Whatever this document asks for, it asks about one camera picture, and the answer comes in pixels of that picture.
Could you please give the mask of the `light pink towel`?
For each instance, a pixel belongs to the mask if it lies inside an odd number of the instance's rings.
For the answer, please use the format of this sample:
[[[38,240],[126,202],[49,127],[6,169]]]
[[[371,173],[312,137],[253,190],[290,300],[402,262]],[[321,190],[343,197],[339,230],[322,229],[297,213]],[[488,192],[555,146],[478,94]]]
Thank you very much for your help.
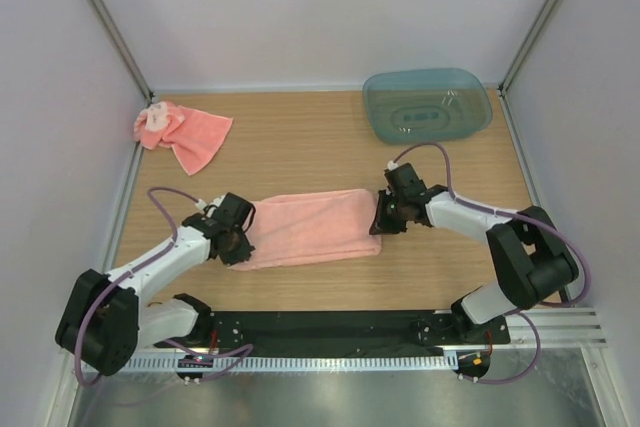
[[[248,231],[255,250],[235,271],[290,267],[376,256],[382,239],[369,233],[376,197],[365,189],[279,195],[255,203]]]

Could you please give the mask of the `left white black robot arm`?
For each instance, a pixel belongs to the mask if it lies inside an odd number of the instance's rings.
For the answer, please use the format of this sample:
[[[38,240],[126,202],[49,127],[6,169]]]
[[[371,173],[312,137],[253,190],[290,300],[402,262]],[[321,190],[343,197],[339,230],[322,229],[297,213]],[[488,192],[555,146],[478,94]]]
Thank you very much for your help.
[[[74,359],[75,375],[90,385],[82,368],[98,377],[120,371],[139,348],[155,345],[199,347],[214,330],[211,308],[189,294],[161,304],[153,297],[179,276],[209,260],[226,266],[248,261],[248,238],[256,206],[226,193],[211,202],[198,200],[196,213],[171,221],[170,236],[136,260],[108,273],[94,269],[75,281],[54,340]]]

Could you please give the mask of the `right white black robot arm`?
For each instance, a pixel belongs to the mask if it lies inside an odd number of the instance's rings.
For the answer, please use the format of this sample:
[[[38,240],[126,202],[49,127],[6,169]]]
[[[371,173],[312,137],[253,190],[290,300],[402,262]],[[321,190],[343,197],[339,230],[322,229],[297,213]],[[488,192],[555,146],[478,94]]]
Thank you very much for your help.
[[[488,246],[496,280],[451,305],[450,329],[459,341],[476,341],[492,321],[537,306],[578,278],[566,241],[543,209],[475,204],[446,186],[427,186],[409,163],[389,163],[384,176],[387,187],[379,192],[370,234],[395,235],[415,223]]]

